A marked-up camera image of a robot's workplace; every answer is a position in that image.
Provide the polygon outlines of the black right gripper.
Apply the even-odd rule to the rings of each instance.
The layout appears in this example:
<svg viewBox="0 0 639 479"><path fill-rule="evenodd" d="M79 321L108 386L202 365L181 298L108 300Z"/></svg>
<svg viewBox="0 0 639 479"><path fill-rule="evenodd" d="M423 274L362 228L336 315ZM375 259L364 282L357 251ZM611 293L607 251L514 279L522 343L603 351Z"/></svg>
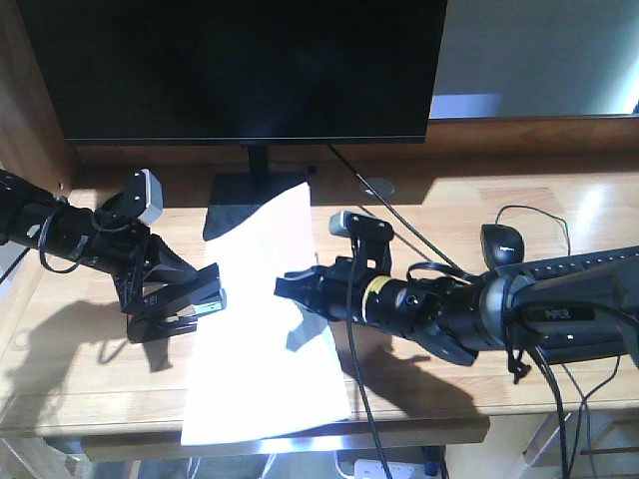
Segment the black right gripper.
<svg viewBox="0 0 639 479"><path fill-rule="evenodd" d="M446 335L442 322L449 280L402 280L366 269L349 281L351 260L314 265L276 279L275 296L291 299L329 320L352 320L418 344Z"/></svg>

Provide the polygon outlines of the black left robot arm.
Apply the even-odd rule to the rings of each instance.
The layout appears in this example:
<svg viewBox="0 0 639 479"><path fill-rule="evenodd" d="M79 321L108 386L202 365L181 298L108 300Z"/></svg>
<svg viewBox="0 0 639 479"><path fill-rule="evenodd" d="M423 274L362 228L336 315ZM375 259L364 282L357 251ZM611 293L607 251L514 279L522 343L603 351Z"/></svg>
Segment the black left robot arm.
<svg viewBox="0 0 639 479"><path fill-rule="evenodd" d="M1 242L35 249L45 269L48 254L111 276L122 310L139 315L160 304L144 297L149 284L168 287L196 277L197 271L150 230L163 211L159 180L147 169L131 174L124 189L95 210L72 206L26 180L1 172Z"/></svg>

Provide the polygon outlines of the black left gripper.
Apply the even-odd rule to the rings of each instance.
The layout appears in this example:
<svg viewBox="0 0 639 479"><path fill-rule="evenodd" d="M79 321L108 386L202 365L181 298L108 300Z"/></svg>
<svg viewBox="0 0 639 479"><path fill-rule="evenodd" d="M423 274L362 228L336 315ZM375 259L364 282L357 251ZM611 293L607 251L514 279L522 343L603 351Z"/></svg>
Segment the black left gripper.
<svg viewBox="0 0 639 479"><path fill-rule="evenodd" d="M40 263L50 254L65 259L70 273L83 265L112 275L120 310L140 315L144 308L144 273L147 279L192 279L197 270L178 256L160 236L134 221L115 228L102 227L93 211L53 202L37 207L40 230L37 250Z"/></svg>

